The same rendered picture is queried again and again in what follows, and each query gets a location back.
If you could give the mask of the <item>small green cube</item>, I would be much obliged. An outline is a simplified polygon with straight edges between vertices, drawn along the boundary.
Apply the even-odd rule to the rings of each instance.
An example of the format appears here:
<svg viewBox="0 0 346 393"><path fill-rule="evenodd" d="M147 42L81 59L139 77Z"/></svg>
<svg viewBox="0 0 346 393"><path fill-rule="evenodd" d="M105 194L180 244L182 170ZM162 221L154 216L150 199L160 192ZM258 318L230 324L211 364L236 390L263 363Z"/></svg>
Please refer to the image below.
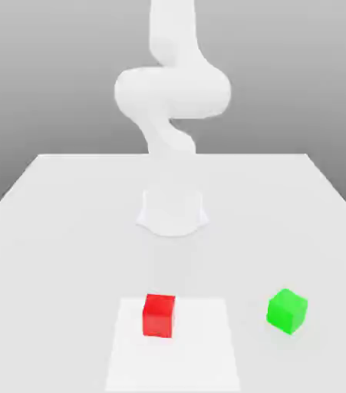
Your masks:
<svg viewBox="0 0 346 393"><path fill-rule="evenodd" d="M269 300L266 321L292 335L304 322L308 300L290 289L282 289Z"/></svg>

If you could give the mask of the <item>small red cube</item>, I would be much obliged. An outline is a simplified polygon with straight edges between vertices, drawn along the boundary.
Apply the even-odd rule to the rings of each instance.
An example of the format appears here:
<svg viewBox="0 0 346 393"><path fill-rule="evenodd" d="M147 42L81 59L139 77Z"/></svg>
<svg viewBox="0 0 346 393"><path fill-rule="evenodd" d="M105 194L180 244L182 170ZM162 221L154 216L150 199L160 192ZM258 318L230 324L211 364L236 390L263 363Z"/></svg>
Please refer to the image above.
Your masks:
<svg viewBox="0 0 346 393"><path fill-rule="evenodd" d="M142 312L145 336L171 338L175 317L175 296L147 294Z"/></svg>

